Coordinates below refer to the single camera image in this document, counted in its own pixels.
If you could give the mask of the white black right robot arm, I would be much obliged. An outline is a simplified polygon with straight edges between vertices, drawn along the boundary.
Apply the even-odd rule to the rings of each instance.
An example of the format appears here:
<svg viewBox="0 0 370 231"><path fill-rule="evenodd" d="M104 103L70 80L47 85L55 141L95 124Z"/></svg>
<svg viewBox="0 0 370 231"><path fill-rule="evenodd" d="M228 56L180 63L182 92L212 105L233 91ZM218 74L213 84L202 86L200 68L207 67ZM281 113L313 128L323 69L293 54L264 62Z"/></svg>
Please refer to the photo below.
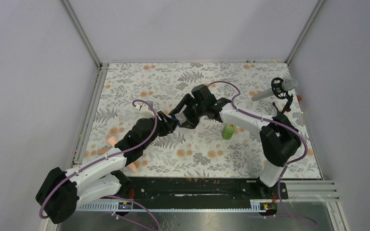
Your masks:
<svg viewBox="0 0 370 231"><path fill-rule="evenodd" d="M269 198L276 192L276 183L285 171L288 160L297 152L304 140L298 130L282 113L276 116L255 115L237 108L226 98L217 99L206 85L194 87L169 115L182 113L185 121L181 127L195 129L201 117L221 123L233 124L260 137L267 164L259 176L257 192Z"/></svg>

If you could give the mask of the green pill bottle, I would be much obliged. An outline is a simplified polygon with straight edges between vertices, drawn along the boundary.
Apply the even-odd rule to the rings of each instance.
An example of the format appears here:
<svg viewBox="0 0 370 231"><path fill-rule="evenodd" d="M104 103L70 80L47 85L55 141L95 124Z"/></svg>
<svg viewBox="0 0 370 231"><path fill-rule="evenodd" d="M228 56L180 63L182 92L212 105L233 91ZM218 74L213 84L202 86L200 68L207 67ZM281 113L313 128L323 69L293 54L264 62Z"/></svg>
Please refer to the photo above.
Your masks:
<svg viewBox="0 0 370 231"><path fill-rule="evenodd" d="M236 126L230 123L224 123L222 131L222 138L224 140L230 140L235 132Z"/></svg>

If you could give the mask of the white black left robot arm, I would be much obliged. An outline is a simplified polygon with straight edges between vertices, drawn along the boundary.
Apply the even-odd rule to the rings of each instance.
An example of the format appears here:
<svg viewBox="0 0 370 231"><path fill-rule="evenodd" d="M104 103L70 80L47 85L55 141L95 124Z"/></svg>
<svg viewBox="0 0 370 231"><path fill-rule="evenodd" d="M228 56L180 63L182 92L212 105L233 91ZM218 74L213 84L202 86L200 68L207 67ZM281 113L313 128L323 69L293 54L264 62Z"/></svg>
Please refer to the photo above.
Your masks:
<svg viewBox="0 0 370 231"><path fill-rule="evenodd" d="M59 224L77 207L93 200L116 195L126 197L130 185L117 172L135 162L157 137L174 132L179 121L162 111L154 118L140 118L122 140L103 155L81 166L49 171L35 197L41 206L40 217Z"/></svg>

